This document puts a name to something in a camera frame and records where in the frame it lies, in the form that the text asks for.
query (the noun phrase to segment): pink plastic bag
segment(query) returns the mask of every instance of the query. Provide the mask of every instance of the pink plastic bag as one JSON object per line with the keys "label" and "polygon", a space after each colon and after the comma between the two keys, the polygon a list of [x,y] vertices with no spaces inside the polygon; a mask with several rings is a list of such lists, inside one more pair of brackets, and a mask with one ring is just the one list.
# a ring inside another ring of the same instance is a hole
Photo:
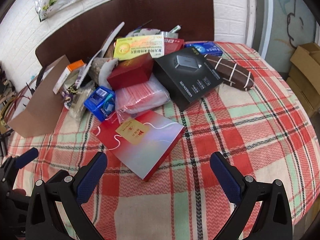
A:
{"label": "pink plastic bag", "polygon": [[122,123],[169,101],[169,92],[152,74],[148,82],[116,91],[116,113]]}

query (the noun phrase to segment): small bag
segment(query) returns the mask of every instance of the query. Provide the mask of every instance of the small bag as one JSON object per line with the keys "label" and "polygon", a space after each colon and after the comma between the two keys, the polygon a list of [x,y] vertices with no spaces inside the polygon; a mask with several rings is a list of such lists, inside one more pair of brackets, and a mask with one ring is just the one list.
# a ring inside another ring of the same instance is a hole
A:
{"label": "small bag", "polygon": [[222,77],[225,84],[244,91],[254,87],[254,77],[244,67],[221,57],[211,55],[205,55],[204,57]]}
{"label": "small bag", "polygon": [[116,112],[120,123],[170,101],[169,92],[151,74],[149,81],[116,91]]}

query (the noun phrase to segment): blue gripper pad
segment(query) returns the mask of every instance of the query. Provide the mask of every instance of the blue gripper pad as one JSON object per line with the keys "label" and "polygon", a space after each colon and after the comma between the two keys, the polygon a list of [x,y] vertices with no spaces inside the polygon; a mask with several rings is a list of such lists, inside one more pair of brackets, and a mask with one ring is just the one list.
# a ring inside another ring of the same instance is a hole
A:
{"label": "blue gripper pad", "polygon": [[107,167],[107,156],[102,153],[87,171],[81,182],[79,183],[76,193],[76,201],[79,205],[87,203],[94,188],[99,183],[105,169]]}
{"label": "blue gripper pad", "polygon": [[241,188],[217,154],[211,155],[210,167],[230,203],[238,205],[242,199]]}
{"label": "blue gripper pad", "polygon": [[15,158],[15,168],[22,169],[24,166],[32,162],[38,156],[39,156],[38,150],[36,148],[31,148],[21,156]]}

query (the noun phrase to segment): yellow box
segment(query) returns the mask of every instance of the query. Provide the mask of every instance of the yellow box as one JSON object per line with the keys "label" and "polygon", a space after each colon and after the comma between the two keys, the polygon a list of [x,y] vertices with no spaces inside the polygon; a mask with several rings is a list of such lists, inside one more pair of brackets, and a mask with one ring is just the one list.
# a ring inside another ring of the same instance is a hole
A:
{"label": "yellow box", "polygon": [[148,52],[152,58],[158,58],[164,55],[163,35],[146,35],[117,39],[114,57],[119,60],[128,60]]}

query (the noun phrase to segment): charger image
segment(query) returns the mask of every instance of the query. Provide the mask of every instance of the charger image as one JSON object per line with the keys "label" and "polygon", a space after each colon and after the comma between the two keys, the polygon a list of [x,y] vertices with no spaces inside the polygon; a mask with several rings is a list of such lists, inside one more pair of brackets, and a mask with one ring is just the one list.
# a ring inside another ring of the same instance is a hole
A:
{"label": "charger image", "polygon": [[177,55],[174,58],[173,63],[176,69],[196,71],[199,68],[197,61],[191,57]]}

